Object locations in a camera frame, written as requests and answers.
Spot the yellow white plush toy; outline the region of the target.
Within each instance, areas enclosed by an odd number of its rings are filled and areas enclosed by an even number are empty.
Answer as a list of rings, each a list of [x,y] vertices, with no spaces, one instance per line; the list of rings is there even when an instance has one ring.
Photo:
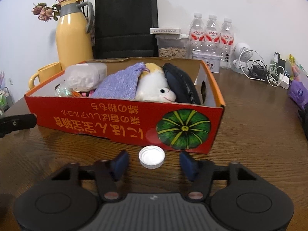
[[[177,97],[170,89],[163,69],[154,63],[146,63],[145,66],[138,78],[135,100],[175,102]]]

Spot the right water bottle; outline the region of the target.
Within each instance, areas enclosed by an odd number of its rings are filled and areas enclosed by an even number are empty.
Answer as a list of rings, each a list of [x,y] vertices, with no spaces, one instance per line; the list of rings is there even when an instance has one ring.
[[[220,31],[220,51],[221,51],[221,68],[230,68],[230,57],[233,50],[234,43],[234,30],[232,20],[224,18],[221,31]]]

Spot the purple knitted drawstring pouch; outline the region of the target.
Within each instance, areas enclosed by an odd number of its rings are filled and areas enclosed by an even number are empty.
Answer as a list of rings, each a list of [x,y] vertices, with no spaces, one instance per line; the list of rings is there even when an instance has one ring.
[[[144,63],[136,63],[124,70],[108,75],[90,96],[97,99],[133,100],[138,80],[143,71],[149,71]]]

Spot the white bottle cap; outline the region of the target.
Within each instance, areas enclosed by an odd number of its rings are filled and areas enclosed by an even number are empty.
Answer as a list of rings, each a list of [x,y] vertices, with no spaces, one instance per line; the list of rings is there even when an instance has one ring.
[[[159,146],[145,146],[139,152],[139,161],[147,169],[157,169],[164,163],[165,152]]]

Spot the small orange item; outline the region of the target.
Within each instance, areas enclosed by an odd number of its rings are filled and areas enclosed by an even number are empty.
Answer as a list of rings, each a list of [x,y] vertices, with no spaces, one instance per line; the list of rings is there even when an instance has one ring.
[[[82,98],[83,95],[80,92],[72,91],[72,96],[76,98]]]

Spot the translucent white plastic jar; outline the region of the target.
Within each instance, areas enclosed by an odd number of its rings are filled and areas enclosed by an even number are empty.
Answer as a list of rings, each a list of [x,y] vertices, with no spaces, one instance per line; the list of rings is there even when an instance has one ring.
[[[107,65],[104,63],[83,63],[65,69],[66,85],[76,92],[88,92],[96,89],[107,76]]]

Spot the middle water bottle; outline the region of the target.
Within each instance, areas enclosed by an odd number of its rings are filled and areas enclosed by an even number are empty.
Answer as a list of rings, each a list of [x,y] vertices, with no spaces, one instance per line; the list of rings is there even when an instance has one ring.
[[[205,50],[211,54],[217,52],[220,42],[220,28],[216,15],[209,15],[205,26]]]

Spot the white flat box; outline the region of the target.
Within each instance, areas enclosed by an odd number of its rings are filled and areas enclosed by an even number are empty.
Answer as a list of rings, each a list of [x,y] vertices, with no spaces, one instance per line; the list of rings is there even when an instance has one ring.
[[[181,34],[181,28],[150,28],[151,34],[168,34],[179,35]]]

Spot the clear seed storage container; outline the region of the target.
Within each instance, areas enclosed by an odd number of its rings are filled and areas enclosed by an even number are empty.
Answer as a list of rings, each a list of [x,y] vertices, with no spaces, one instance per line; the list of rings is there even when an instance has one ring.
[[[186,59],[188,57],[188,35],[157,34],[156,39],[160,58]]]

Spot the clear green plastic bag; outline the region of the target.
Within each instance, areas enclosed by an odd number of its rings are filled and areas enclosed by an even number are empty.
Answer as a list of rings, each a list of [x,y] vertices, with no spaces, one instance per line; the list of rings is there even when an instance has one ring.
[[[55,95],[59,97],[73,96],[72,90],[67,86],[65,81],[55,86]]]

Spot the white decorated tin box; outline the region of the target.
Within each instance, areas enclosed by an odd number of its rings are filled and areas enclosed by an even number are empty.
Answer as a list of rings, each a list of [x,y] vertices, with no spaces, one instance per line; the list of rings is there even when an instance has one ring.
[[[193,51],[192,59],[203,60],[212,73],[219,73],[220,55],[209,52]]]

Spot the dark navy zipper pouch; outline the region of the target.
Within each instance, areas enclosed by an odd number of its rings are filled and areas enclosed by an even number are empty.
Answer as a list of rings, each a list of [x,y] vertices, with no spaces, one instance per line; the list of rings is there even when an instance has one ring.
[[[162,67],[170,89],[176,95],[177,103],[201,105],[199,95],[190,76],[171,63]]]

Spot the water bottle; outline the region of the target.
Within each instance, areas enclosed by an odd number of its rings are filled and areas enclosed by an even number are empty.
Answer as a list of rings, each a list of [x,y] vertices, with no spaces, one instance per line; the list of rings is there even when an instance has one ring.
[[[205,26],[205,50],[211,54],[217,52],[220,42],[220,28],[216,15],[209,15]]]
[[[221,68],[230,68],[230,57],[233,50],[234,43],[234,30],[232,20],[224,18],[221,31],[220,31],[220,51],[221,51]]]
[[[205,26],[201,13],[194,13],[193,20],[189,28],[189,49],[201,51],[205,41]]]

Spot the yellow thermos jug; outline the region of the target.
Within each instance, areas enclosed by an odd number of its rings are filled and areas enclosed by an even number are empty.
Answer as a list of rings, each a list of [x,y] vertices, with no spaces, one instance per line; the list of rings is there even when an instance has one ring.
[[[91,29],[94,9],[85,0],[66,0],[60,3],[56,28],[56,46],[63,70],[71,65],[93,59]]]

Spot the colourful snack packets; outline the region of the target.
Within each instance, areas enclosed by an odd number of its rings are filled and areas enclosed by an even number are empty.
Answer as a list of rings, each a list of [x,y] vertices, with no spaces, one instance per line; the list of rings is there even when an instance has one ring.
[[[307,72],[304,70],[302,65],[300,65],[296,60],[295,57],[291,54],[289,54],[289,62],[291,65],[291,78],[293,80],[301,81],[303,82],[305,78],[307,78]]]

